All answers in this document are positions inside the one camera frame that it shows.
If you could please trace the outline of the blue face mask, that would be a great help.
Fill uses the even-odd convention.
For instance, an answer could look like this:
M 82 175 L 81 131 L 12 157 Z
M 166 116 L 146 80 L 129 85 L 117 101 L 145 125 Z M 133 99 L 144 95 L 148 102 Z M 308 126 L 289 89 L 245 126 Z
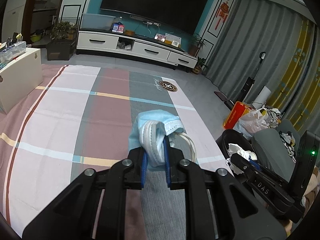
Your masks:
M 191 161 L 196 160 L 197 150 L 191 137 L 187 135 L 179 118 L 164 110 L 151 110 L 137 115 L 129 135 L 128 150 L 142 147 L 146 151 L 148 169 L 163 171 L 165 168 L 164 138 L 168 137 L 174 146 L 176 137 L 188 145 Z

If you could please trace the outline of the white tissue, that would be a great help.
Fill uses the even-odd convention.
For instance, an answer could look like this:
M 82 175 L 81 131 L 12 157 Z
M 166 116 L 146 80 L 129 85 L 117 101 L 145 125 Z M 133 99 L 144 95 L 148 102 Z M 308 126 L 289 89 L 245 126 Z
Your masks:
M 238 144 L 228 144 L 229 148 L 227 150 L 228 152 L 228 158 L 226 159 L 226 163 L 229 165 L 232 172 L 236 175 L 242 174 L 242 170 L 237 168 L 232 162 L 231 162 L 231 156 L 234 154 L 242 156 L 247 161 L 257 161 L 257 156 L 253 151 L 244 150 L 242 147 L 240 147 Z

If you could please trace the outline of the black trash bin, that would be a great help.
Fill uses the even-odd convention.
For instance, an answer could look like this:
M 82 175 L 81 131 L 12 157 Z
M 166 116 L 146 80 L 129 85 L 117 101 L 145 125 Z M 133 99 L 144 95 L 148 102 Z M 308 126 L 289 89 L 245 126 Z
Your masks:
M 239 154 L 246 160 L 257 161 L 257 156 L 249 141 L 239 132 L 227 129 L 216 139 L 216 143 L 226 159 L 227 166 L 235 178 L 241 178 L 244 173 L 231 162 L 231 155 Z

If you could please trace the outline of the grey sofa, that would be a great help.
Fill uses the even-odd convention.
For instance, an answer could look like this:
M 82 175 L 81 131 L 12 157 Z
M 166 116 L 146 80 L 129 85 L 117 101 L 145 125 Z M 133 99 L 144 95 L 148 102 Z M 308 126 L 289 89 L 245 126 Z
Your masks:
M 251 144 L 261 165 L 289 181 L 295 163 L 289 156 L 279 132 L 291 132 L 293 134 L 296 141 L 295 152 L 297 152 L 300 135 L 288 119 L 283 119 L 276 128 L 268 128 L 254 133 Z

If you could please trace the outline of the white plastic shopping bag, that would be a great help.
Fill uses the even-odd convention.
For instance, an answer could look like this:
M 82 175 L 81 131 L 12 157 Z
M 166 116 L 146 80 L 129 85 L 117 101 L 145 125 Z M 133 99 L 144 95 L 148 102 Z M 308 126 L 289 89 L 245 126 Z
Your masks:
M 268 113 L 265 108 L 252 109 L 239 118 L 233 129 L 241 133 L 247 140 L 251 140 L 255 133 L 269 128 L 267 118 Z

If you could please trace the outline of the red paper bag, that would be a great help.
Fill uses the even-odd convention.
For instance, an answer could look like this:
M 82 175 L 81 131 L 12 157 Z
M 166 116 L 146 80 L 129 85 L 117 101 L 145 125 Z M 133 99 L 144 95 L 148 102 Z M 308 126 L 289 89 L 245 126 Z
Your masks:
M 250 105 L 237 101 L 233 106 L 229 116 L 223 122 L 223 128 L 233 129 L 238 120 L 252 109 L 253 107 Z

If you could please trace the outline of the white paper roll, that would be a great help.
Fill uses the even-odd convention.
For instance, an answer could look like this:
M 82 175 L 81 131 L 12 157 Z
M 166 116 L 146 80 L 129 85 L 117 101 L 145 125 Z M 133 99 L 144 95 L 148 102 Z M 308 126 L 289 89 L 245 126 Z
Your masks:
M 264 86 L 258 96 L 252 101 L 252 106 L 255 109 L 260 109 L 261 107 L 263 107 L 270 94 L 271 91 L 266 86 Z

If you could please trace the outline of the yellow patterned curtain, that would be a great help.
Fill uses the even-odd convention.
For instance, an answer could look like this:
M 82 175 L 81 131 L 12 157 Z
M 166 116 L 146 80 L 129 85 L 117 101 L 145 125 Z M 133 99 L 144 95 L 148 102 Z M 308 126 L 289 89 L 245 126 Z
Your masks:
M 296 131 L 319 126 L 319 29 L 303 18 L 295 51 L 267 105 L 280 110 Z

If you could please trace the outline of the small floor plant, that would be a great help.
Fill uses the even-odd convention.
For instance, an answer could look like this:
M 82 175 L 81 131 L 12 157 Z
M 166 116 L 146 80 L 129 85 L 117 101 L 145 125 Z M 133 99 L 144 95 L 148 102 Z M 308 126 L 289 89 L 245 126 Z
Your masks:
M 208 66 L 206 65 L 206 59 L 202 57 L 198 57 L 196 66 L 192 70 L 192 73 L 198 75 L 198 74 L 201 74 L 207 68 Z

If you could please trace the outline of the upright vacuum cleaner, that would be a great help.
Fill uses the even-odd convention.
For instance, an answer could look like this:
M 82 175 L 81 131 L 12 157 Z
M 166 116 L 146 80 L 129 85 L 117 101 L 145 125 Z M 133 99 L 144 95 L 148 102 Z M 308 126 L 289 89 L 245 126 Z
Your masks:
M 244 99 L 246 98 L 247 94 L 249 93 L 249 91 L 251 90 L 252 86 L 254 85 L 254 82 L 255 82 L 255 77 L 259 71 L 259 68 L 260 66 L 262 65 L 262 62 L 263 60 L 265 59 L 266 57 L 266 52 L 265 51 L 262 51 L 260 54 L 259 54 L 259 63 L 258 63 L 258 66 L 257 68 L 255 69 L 254 73 L 253 73 L 253 76 L 249 76 L 241 90 L 241 94 L 240 94 L 240 101 L 243 102 Z

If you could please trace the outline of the white TV cabinet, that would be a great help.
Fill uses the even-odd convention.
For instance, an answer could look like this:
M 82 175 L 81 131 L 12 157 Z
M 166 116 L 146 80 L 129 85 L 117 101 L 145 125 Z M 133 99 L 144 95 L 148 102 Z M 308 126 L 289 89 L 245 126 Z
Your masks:
M 121 54 L 167 63 L 175 67 L 182 65 L 190 69 L 194 69 L 197 64 L 197 58 L 166 43 L 115 33 L 81 30 L 76 49 L 78 52 L 99 51 Z

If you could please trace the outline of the potted plant near cabinet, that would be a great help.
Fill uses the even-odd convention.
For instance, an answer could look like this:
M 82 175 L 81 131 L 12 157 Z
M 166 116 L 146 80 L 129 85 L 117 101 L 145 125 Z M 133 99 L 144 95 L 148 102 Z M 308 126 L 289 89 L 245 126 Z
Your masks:
M 191 56 L 196 56 L 198 52 L 206 46 L 205 39 L 199 34 L 195 33 L 189 42 L 188 54 Z

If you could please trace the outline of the left potted plant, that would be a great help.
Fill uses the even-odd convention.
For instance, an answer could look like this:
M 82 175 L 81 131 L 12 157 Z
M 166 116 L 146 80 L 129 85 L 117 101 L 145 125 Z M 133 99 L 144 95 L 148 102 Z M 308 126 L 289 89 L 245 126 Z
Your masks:
M 74 54 L 78 25 L 68 21 L 56 23 L 46 45 L 48 61 L 68 61 Z

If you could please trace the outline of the grey curtain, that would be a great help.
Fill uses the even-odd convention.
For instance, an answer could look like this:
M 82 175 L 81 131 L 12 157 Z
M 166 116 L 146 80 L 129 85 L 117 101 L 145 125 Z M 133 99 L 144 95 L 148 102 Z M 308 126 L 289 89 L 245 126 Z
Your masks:
M 303 15 L 268 0 L 236 0 L 209 59 L 206 77 L 235 101 L 249 76 L 253 101 L 263 87 L 274 92 L 295 54 Z

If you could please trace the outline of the clear plastic storage box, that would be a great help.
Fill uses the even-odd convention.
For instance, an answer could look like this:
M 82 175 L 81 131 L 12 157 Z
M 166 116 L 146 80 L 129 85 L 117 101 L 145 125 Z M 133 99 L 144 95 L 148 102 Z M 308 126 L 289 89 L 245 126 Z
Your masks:
M 26 42 L 21 41 L 15 44 L 12 44 L 1 50 L 0 60 L 1 64 L 6 64 L 10 62 L 13 58 L 20 56 L 26 51 Z

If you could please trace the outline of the black television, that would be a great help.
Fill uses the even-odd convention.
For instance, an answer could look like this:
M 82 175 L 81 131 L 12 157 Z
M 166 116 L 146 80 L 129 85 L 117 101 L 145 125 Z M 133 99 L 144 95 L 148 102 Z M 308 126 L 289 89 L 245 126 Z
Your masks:
M 101 10 L 140 16 L 193 34 L 208 0 L 102 0 Z

